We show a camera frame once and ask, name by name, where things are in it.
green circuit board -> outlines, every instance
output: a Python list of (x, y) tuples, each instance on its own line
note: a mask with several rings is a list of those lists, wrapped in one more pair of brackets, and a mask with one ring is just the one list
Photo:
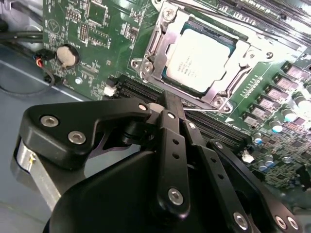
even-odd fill
[[(238, 11), (226, 8), (219, 0), (198, 0), (205, 6), (220, 9), (226, 14), (247, 21), (247, 17)], [(294, 0), (276, 0), (286, 2), (290, 6), (303, 8), (302, 14), (310, 10), (306, 3)], [(151, 0), (45, 0), (43, 3), (44, 17), (44, 48), (56, 51), (63, 45), (74, 46), (80, 55), (79, 65), (71, 69), (63, 69), (57, 60), (50, 60), (45, 66), (54, 73), (65, 78), (64, 85), (92, 100), (101, 100), (109, 77), (119, 77), (124, 74), (134, 79), (139, 75), (131, 68), (133, 58), (142, 58), (149, 38), (158, 17), (157, 9)], [(265, 24), (257, 24), (265, 29)], [(311, 64), (311, 48), (293, 54), (292, 64), (306, 69)], [(309, 131), (284, 121), (279, 109), (275, 109), (257, 127), (252, 128), (243, 119), (243, 114), (249, 111), (252, 103), (265, 92), (266, 87), (273, 83), (273, 77), (288, 62), (278, 60), (270, 63), (259, 63), (240, 85), (230, 99), (234, 110), (230, 114), (208, 113), (209, 116), (235, 128), (245, 134), (260, 132), (263, 144), (258, 146), (255, 160), (259, 161), (265, 155), (274, 157), (274, 167), (265, 171), (267, 183), (277, 188), (291, 188), (289, 184), (295, 170), (301, 165), (311, 165), (311, 156), (302, 154), (311, 146)], [(304, 116), (306, 123), (311, 118)], [(271, 131), (268, 122), (278, 119), (285, 125), (282, 133)], [(284, 157), (290, 157), (291, 162), (283, 162)], [(249, 165), (251, 170), (258, 170), (257, 164)]]

black plastic bracket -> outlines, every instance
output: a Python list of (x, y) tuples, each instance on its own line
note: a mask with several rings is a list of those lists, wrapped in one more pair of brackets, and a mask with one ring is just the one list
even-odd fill
[[(149, 107), (139, 99), (103, 100), (38, 105), (27, 109), (19, 134), (25, 146), (66, 169), (78, 169), (105, 132), (122, 128), (131, 120), (146, 121)], [(55, 127), (46, 127), (40, 121), (44, 116), (58, 120)], [(86, 138), (81, 145), (69, 141), (69, 133), (82, 132)]]

silver screw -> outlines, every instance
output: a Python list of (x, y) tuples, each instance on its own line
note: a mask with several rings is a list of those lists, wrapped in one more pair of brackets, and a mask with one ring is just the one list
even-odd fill
[(83, 80), (82, 80), (80, 77), (77, 77), (77, 78), (75, 79), (75, 82), (76, 82), (76, 84), (82, 84), (82, 83), (83, 83)]
[(267, 55), (267, 59), (273, 58), (273, 53), (272, 52), (267, 52), (266, 55)]
[(145, 105), (139, 104), (138, 107), (139, 107), (141, 110), (143, 110), (143, 111), (146, 111), (146, 110), (147, 110), (147, 108), (146, 108)]
[(282, 161), (285, 163), (285, 164), (290, 164), (292, 162), (291, 158), (290, 157), (283, 157), (282, 158)]
[(169, 199), (174, 205), (181, 205), (184, 202), (183, 195), (175, 188), (169, 189)]
[(190, 128), (192, 128), (193, 130), (195, 130), (195, 125), (193, 123), (189, 123)]
[(222, 149), (222, 148), (223, 148), (223, 146), (222, 146), (222, 144), (221, 144), (220, 142), (215, 142), (215, 145), (216, 145), (219, 149)]
[(137, 62), (132, 62), (132, 66), (133, 66), (134, 68), (137, 68), (137, 67), (138, 67), (138, 63), (137, 63)]
[(40, 122), (46, 127), (55, 127), (59, 124), (58, 119), (54, 116), (43, 116)]
[(248, 228), (248, 224), (246, 219), (238, 212), (235, 212), (233, 214), (235, 222), (238, 224), (239, 227), (241, 227), (242, 230), (246, 231)]
[(295, 229), (298, 230), (298, 224), (295, 222), (295, 220), (293, 220), (291, 217), (287, 217), (288, 221), (290, 222), (290, 225)]
[(172, 113), (167, 113), (167, 115), (172, 118), (172, 119), (175, 119), (175, 116), (172, 114)]
[(278, 224), (280, 228), (287, 229), (286, 223), (279, 216), (276, 216), (276, 223)]
[(81, 145), (85, 143), (86, 136), (80, 131), (72, 131), (68, 134), (68, 139), (73, 144)]
[(163, 18), (166, 21), (172, 21), (175, 18), (175, 11), (171, 8), (165, 8), (163, 10)]

connector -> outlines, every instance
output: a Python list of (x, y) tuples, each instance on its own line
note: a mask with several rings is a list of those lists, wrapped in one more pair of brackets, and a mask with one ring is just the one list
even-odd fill
[(35, 52), (34, 58), (41, 58), (42, 61), (49, 61), (55, 58), (55, 52), (47, 49), (41, 49)]

cable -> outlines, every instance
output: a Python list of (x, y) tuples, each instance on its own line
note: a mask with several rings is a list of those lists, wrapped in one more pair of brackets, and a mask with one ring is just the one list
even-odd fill
[(43, 88), (41, 90), (38, 90), (38, 91), (30, 92), (30, 93), (19, 93), (19, 92), (14, 92), (14, 91), (7, 90), (7, 89), (5, 89), (4, 87), (2, 87), (0, 85), (0, 91), (2, 91), (3, 93), (5, 93), (7, 95), (14, 96), (14, 97), (33, 97), (33, 96), (41, 95), (41, 94), (51, 90), (52, 86), (55, 84), (55, 77), (45, 67), (41, 66), (40, 68), (43, 69), (44, 72), (46, 72), (49, 75), (49, 77), (51, 78), (51, 82), (50, 82), (50, 84), (47, 87), (45, 87), (45, 88)]
[(43, 20), (40, 15), (38, 15), (33, 10), (29, 9), (27, 6), (22, 4), (19, 1), (15, 1), (11, 3), (11, 7), (19, 12), (22, 12), (23, 14), (28, 15), (34, 22), (36, 22), (39, 25), (42, 25)]
[(0, 38), (0, 43), (2, 42), (26, 42), (26, 43), (42, 43), (42, 38), (8, 38), (8, 39), (1, 39)]
[(12, 37), (42, 37), (43, 32), (40, 31), (21, 31), (21, 32), (0, 32), (0, 39)]

